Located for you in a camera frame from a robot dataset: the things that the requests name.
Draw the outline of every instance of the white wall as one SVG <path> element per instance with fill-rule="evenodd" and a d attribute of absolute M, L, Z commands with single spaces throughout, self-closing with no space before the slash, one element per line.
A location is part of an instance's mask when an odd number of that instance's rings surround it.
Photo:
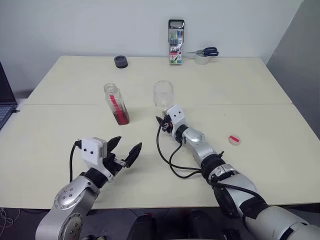
<path fill-rule="evenodd" d="M 0 0 L 0 61 L 15 92 L 34 89 L 61 55 L 167 56 L 168 19 L 185 51 L 266 63 L 303 0 Z"/>

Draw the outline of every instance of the white cable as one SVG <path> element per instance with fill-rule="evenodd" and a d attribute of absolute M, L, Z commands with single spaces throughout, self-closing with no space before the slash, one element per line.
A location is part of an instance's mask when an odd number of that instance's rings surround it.
<path fill-rule="evenodd" d="M 0 237 L 4 233 L 5 229 L 11 227 L 15 223 L 15 221 L 20 217 L 20 212 L 20 208 L 18 208 L 18 215 L 15 219 L 12 219 L 11 217 L 7 217 L 7 213 L 4 208 L 0 208 L 0 216 L 2 219 L 4 219 L 4 225 L 0 225 L 0 228 L 2 228 L 0 232 Z"/>

